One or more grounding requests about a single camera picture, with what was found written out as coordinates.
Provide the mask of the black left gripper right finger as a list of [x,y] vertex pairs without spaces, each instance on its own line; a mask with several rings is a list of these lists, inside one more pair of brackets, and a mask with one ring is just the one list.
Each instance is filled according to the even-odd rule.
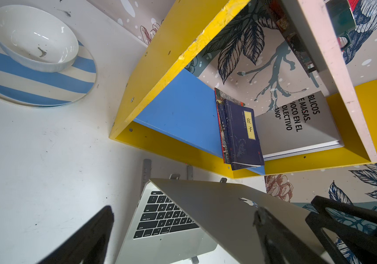
[[259,207],[254,222],[266,264],[325,264],[326,261],[286,228],[267,209]]

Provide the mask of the silver laptop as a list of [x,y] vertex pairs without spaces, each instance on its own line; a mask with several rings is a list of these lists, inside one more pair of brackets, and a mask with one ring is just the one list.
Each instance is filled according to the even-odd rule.
[[306,209],[242,184],[151,179],[144,186],[117,263],[171,264],[217,246],[241,264],[261,262],[253,225],[259,207],[315,253],[324,252],[305,221]]

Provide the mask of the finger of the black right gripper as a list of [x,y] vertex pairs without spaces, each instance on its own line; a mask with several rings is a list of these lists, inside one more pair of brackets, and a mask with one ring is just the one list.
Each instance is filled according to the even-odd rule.
[[[314,232],[320,243],[326,249],[331,259],[336,264],[348,263],[347,258],[341,253],[325,230],[329,230],[342,240],[348,249],[363,264],[377,264],[377,212],[355,207],[347,203],[341,203],[321,196],[316,196],[312,206],[317,212],[310,212],[306,217],[306,223]],[[332,218],[329,209],[344,212],[362,220],[374,223],[376,229],[367,234],[353,227],[349,227]]]

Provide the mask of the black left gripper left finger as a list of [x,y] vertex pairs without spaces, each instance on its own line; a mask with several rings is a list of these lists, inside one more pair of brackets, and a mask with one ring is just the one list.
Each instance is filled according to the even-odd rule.
[[114,224],[114,214],[108,205],[68,238],[41,264],[103,264]]

